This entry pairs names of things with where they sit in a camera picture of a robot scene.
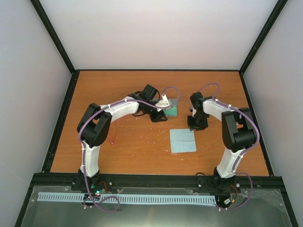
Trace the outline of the grey glasses case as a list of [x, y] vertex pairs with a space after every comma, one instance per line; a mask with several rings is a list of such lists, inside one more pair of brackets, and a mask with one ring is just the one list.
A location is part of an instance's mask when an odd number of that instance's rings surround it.
[[170, 109], [163, 109], [165, 115], [169, 117], [177, 117], [178, 115], [178, 101], [177, 99], [169, 99], [169, 101], [174, 104]]

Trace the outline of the light blue cleaning cloth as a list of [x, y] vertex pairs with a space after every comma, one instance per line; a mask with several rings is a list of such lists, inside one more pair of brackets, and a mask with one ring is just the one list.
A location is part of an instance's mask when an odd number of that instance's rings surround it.
[[196, 152], [194, 131], [190, 129], [170, 130], [170, 148], [173, 154]]

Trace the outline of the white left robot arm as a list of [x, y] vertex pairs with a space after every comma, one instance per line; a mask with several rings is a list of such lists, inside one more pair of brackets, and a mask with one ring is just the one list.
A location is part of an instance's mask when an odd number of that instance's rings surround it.
[[151, 85], [146, 85], [143, 91], [129, 94], [125, 98], [107, 105], [92, 103], [88, 106], [78, 127], [78, 140], [82, 146], [82, 161], [80, 171], [84, 177], [82, 185], [87, 190], [98, 186], [98, 157], [101, 145], [107, 139], [110, 125], [127, 115], [147, 114], [152, 122], [164, 122], [167, 117], [164, 110], [169, 108], [171, 101], [165, 94]]

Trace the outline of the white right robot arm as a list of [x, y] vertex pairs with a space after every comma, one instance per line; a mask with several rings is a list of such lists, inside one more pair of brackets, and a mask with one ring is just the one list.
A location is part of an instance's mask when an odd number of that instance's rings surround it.
[[251, 119], [249, 108], [236, 108], [217, 98], [204, 97], [201, 92], [193, 93], [190, 101], [192, 114], [187, 117], [187, 125], [191, 131], [205, 130], [210, 116], [221, 121], [225, 149], [219, 165], [214, 169], [210, 186], [218, 192], [223, 191], [234, 184], [244, 155], [259, 143], [258, 128]]

